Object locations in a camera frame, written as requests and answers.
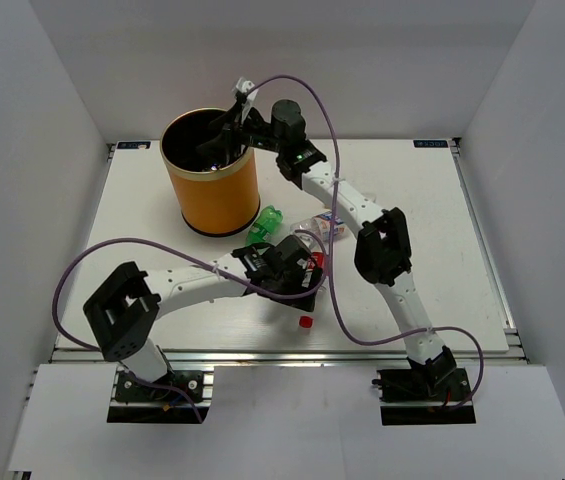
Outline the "large clear bottle red label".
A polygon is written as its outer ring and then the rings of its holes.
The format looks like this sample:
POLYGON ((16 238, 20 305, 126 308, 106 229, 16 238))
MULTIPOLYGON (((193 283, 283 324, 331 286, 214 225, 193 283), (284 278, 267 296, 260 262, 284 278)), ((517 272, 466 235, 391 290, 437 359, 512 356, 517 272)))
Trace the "large clear bottle red label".
MULTIPOLYGON (((303 286, 307 289, 312 289, 320 281, 325 273, 326 267, 326 255, 318 250, 314 250, 311 255, 311 259, 307 262, 307 268, 305 273, 305 278, 303 281, 303 286)), ((320 287, 309 297, 305 297, 305 300, 310 300, 309 306, 311 310, 308 312, 303 312, 298 320, 298 331, 302 335, 308 335, 311 332, 311 328, 315 323, 317 315, 320 313, 322 308, 322 297, 326 293, 325 284, 321 284, 320 287)))

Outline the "clear bottle blue white label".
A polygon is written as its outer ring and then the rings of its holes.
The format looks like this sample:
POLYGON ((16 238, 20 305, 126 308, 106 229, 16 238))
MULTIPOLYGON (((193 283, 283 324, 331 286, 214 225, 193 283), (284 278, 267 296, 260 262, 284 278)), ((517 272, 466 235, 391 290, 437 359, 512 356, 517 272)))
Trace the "clear bottle blue white label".
POLYGON ((300 238, 309 248, 317 245, 314 237, 318 237, 327 245, 331 237, 339 238, 346 232, 346 225, 339 217, 335 218, 334 227, 331 227, 331 220, 332 212, 325 211, 291 224, 289 232, 300 238))

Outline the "green plastic bottle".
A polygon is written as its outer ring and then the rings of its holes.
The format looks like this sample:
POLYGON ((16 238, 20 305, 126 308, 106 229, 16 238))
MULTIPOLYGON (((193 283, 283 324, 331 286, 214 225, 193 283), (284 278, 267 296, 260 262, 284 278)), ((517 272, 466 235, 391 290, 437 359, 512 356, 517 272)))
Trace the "green plastic bottle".
POLYGON ((261 210, 257 219, 249 228, 245 245, 268 243, 283 222, 283 213, 273 205, 268 205, 261 210))

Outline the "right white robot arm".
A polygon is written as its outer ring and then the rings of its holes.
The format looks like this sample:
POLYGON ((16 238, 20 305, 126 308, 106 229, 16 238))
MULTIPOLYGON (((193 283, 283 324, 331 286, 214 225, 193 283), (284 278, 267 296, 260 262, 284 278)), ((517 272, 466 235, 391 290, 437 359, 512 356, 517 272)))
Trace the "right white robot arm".
POLYGON ((381 208, 340 176, 307 138, 300 106, 292 100, 277 101, 268 120, 236 102, 207 129, 210 138, 197 146, 199 155, 230 162, 247 147, 274 152, 286 180, 331 205, 356 239, 357 272, 381 294, 396 321, 415 390, 428 399, 446 391, 456 361, 434 331, 416 289, 405 214, 381 208))

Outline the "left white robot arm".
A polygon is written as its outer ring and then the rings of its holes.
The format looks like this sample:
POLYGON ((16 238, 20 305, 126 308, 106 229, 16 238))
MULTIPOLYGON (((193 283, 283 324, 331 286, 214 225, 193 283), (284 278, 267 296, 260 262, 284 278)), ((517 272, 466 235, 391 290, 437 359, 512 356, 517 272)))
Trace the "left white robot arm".
POLYGON ((147 271, 134 261, 116 267, 83 305, 103 359, 120 363, 139 378, 150 398, 173 387, 173 374, 149 339, 154 323, 177 310, 221 298, 257 294, 311 312, 325 279, 316 253, 298 237, 256 243, 214 260, 207 267, 147 271))

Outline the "orange cylindrical bin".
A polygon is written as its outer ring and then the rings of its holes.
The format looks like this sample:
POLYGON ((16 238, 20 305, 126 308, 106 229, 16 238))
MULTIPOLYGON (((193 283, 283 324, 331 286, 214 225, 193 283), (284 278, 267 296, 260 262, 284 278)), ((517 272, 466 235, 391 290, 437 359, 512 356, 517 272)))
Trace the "orange cylindrical bin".
POLYGON ((186 112, 166 127, 159 142, 185 223, 208 237, 227 237, 245 230, 261 207, 253 149, 244 148, 227 166, 196 153, 198 145, 217 135, 208 124, 223 113, 218 108, 186 112))

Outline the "left blue corner sticker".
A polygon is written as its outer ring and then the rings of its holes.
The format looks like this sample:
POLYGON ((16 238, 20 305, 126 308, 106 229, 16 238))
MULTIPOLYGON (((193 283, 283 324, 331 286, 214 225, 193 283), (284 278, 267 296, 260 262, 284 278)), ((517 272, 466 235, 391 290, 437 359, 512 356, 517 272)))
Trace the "left blue corner sticker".
POLYGON ((120 141, 117 143, 118 150, 144 150, 149 149, 151 146, 150 141, 120 141))

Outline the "blue corner sticker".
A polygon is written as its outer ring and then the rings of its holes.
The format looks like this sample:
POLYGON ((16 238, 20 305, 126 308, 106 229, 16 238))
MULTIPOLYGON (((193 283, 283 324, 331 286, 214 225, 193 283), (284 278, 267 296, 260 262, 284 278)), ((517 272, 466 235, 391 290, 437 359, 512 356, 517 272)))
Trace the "blue corner sticker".
POLYGON ((151 146, 150 141, 120 141, 117 143, 118 150, 144 150, 149 149, 151 146))
POLYGON ((415 148, 431 149, 448 147, 448 141, 443 139, 414 139, 413 145, 415 148))

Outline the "right blue corner sticker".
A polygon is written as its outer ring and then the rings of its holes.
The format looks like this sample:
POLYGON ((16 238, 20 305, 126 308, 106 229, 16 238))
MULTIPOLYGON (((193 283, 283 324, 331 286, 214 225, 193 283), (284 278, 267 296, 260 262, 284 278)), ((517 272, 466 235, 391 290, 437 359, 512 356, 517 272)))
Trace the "right blue corner sticker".
POLYGON ((413 145, 415 148, 431 149, 448 147, 448 141, 443 139, 414 139, 413 145))

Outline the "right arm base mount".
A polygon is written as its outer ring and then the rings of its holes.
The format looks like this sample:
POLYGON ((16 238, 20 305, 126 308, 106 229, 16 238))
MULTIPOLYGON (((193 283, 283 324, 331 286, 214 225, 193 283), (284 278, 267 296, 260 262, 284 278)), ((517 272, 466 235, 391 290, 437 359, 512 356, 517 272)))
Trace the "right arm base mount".
POLYGON ((434 393, 416 382, 411 370, 378 370, 371 384, 378 390, 383 426, 470 425, 476 423, 467 372, 458 368, 434 393))

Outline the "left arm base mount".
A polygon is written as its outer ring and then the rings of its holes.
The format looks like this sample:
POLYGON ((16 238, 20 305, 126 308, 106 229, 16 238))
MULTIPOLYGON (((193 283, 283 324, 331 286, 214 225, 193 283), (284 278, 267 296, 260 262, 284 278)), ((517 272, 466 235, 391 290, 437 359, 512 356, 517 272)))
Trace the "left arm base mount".
POLYGON ((213 373, 209 369, 176 369, 161 384, 174 386, 193 401, 172 390, 138 384, 119 367, 114 376, 107 422, 110 424, 198 425, 211 405, 213 373))

